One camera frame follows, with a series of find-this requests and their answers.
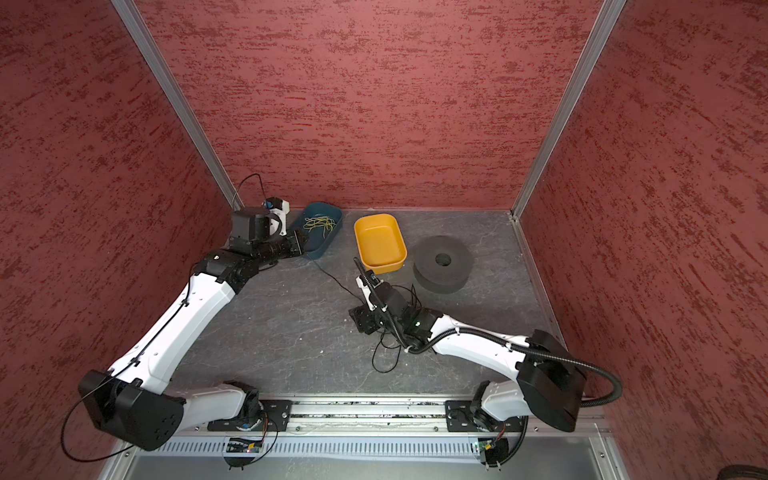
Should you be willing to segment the grey cable spool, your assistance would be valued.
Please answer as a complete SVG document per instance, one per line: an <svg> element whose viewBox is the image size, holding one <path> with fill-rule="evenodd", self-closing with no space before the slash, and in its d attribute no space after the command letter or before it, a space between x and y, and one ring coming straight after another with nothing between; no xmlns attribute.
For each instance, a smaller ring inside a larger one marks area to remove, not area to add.
<svg viewBox="0 0 768 480"><path fill-rule="evenodd" d="M460 240L450 236L431 236L415 247L413 271L417 282L437 294L455 293L469 280L474 257Z"/></svg>

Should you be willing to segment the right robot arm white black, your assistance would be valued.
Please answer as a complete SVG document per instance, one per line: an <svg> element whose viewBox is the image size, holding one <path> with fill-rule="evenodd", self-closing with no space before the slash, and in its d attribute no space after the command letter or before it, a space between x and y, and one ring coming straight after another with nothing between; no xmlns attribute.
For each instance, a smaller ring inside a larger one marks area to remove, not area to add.
<svg viewBox="0 0 768 480"><path fill-rule="evenodd" d="M457 357L506 378L483 381L476 389L466 418L478 430L490 432L513 417L535 417L559 431L575 430L586 372L552 335L536 330L528 337L515 336L472 327L406 300L359 258L354 263L366 305L350 314L361 331L382 328L409 354Z"/></svg>

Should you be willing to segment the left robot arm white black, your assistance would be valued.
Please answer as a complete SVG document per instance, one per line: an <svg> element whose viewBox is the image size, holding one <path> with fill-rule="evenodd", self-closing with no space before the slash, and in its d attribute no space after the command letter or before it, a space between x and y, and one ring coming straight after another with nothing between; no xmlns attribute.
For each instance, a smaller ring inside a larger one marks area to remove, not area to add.
<svg viewBox="0 0 768 480"><path fill-rule="evenodd" d="M228 421L251 431L266 425L256 388L228 381L215 388L168 393L173 374L211 320L262 270L300 257L307 236L292 230L272 241L236 241L194 265L186 287L150 330L105 372L79 382L94 427L145 451L177 431Z"/></svg>

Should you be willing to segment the teal plastic bin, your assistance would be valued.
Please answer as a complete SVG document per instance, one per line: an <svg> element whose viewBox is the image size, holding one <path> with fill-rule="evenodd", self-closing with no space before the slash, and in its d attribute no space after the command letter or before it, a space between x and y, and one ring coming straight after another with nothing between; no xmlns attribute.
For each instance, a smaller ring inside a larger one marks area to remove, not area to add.
<svg viewBox="0 0 768 480"><path fill-rule="evenodd" d="M305 228L317 234L317 249L304 251L304 257L318 260L328 249L342 228L342 224L343 212L341 209L324 202L313 202L293 220L290 228L294 230Z"/></svg>

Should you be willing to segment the yellow plastic bin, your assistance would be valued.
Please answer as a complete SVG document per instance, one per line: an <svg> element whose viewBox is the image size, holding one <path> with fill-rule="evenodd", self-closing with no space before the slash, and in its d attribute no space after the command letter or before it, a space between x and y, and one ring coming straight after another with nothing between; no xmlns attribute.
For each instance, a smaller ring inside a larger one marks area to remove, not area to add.
<svg viewBox="0 0 768 480"><path fill-rule="evenodd" d="M364 267L375 274L400 270L408 251L397 219L387 213L361 217L354 224L356 244Z"/></svg>

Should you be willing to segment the aluminium front rail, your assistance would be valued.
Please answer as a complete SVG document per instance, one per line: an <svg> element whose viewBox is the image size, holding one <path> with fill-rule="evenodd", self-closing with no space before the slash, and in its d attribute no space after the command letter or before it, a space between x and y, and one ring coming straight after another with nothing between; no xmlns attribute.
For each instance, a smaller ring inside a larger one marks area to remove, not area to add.
<svg viewBox="0 0 768 480"><path fill-rule="evenodd" d="M261 400L291 400L293 407L285 432L287 436L433 437L469 436L479 432L449 432L444 402L469 400L471 395L454 397L430 395L277 395L264 394ZM188 424L174 436L261 435L260 432L211 432L209 422ZM588 437L611 433L602 407L582 409L573 432L555 429L536 418L528 433L539 436Z"/></svg>

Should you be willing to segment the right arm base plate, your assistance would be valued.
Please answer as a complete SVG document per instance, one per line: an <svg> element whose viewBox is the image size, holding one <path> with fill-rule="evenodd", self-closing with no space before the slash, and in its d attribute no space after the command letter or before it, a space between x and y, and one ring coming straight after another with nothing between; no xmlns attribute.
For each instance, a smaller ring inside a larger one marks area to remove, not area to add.
<svg viewBox="0 0 768 480"><path fill-rule="evenodd" d="M520 418L510 417L504 422L496 420L469 400L445 401L444 409L449 432L520 433L522 431Z"/></svg>

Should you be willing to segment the left aluminium corner post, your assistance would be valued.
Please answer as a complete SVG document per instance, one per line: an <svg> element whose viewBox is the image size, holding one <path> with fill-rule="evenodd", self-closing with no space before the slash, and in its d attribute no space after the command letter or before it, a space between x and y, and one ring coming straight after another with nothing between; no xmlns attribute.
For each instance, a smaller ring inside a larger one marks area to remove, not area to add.
<svg viewBox="0 0 768 480"><path fill-rule="evenodd" d="M236 192L235 185L227 174L213 145L174 77L170 66L152 37L138 6L134 1L130 0L112 0L111 4L138 47L151 73L160 85L221 193L231 208L241 208L243 203Z"/></svg>

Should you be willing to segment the aluminium corner post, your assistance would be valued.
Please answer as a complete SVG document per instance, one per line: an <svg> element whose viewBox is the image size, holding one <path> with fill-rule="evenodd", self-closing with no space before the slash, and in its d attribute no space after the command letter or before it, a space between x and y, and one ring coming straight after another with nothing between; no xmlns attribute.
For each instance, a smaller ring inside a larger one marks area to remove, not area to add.
<svg viewBox="0 0 768 480"><path fill-rule="evenodd" d="M533 160L521 191L511 209L511 219L519 222L532 198L558 141L587 85L624 7L625 0L605 0L585 41L550 126Z"/></svg>
<svg viewBox="0 0 768 480"><path fill-rule="evenodd" d="M151 73L160 85L221 193L231 208L241 208L243 203L236 192L235 185L227 174L213 145L174 77L170 66L152 37L138 6L134 1L130 0L112 0L111 4L138 47Z"/></svg>

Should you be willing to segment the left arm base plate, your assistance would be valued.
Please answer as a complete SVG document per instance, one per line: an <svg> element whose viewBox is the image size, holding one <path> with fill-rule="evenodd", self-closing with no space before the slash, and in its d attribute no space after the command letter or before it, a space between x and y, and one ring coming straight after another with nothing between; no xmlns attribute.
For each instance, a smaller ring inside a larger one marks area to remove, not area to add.
<svg viewBox="0 0 768 480"><path fill-rule="evenodd" d="M264 428L262 418L269 419L269 427L285 432L290 421L293 402L291 400L261 400L261 417L255 421L255 427L246 429L242 421L225 419L211 421L206 428L211 432L260 432Z"/></svg>

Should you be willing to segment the right aluminium corner post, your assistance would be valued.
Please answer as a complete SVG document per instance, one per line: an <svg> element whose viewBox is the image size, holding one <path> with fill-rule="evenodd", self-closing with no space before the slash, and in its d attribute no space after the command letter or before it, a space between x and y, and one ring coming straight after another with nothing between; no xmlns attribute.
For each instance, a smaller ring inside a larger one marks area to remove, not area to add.
<svg viewBox="0 0 768 480"><path fill-rule="evenodd" d="M550 126L533 160L521 191L511 209L511 219L519 222L532 198L558 141L587 85L624 7L625 0L605 0L585 41Z"/></svg>

